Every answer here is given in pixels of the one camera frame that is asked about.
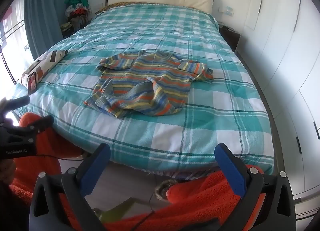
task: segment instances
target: dark wooden nightstand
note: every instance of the dark wooden nightstand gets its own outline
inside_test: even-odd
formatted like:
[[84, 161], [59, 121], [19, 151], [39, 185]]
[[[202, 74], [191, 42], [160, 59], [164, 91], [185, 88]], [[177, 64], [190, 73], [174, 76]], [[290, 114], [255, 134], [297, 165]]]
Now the dark wooden nightstand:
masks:
[[227, 44], [230, 45], [231, 50], [236, 51], [236, 47], [240, 39], [240, 34], [229, 30], [226, 26], [220, 28], [220, 34], [227, 42]]

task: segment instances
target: striped shirt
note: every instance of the striped shirt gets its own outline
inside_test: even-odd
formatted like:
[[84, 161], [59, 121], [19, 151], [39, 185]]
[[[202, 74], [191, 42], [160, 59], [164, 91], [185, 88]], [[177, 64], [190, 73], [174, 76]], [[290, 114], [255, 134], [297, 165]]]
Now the striped shirt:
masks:
[[102, 76], [84, 103], [116, 118], [134, 110], [148, 116], [177, 113], [193, 81], [213, 79], [205, 63], [162, 51], [117, 54], [102, 59], [97, 69]]

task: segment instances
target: plaid bedspread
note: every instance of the plaid bedspread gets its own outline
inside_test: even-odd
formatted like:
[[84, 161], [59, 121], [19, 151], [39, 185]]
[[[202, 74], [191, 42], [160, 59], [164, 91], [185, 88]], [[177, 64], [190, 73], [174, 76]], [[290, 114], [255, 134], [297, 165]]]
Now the plaid bedspread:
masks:
[[[173, 52], [213, 70], [211, 83], [194, 82], [185, 107], [166, 116], [133, 113], [116, 119], [83, 104], [97, 84], [102, 58], [138, 50]], [[68, 50], [15, 110], [54, 116], [54, 129], [93, 152], [104, 142], [111, 159], [147, 171], [215, 167], [214, 148], [225, 143], [245, 163], [271, 173], [274, 152], [268, 115], [247, 71], [218, 33], [212, 16], [191, 8], [133, 4], [102, 12], [50, 50]], [[14, 97], [27, 94], [17, 84]]]

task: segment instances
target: wall outlet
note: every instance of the wall outlet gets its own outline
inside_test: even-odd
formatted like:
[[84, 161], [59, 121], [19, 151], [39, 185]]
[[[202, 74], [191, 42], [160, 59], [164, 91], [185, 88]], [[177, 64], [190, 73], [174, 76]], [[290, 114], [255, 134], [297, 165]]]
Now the wall outlet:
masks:
[[233, 8], [231, 8], [230, 6], [227, 6], [226, 8], [219, 7], [218, 12], [224, 13], [229, 16], [233, 16], [234, 14]]

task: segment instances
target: blue curtain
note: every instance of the blue curtain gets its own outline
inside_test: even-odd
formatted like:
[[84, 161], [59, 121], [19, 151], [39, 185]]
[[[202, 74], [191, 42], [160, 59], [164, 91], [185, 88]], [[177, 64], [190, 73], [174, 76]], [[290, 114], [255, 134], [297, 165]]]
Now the blue curtain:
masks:
[[34, 59], [63, 39], [60, 25], [67, 22], [65, 0], [24, 0], [24, 23]]

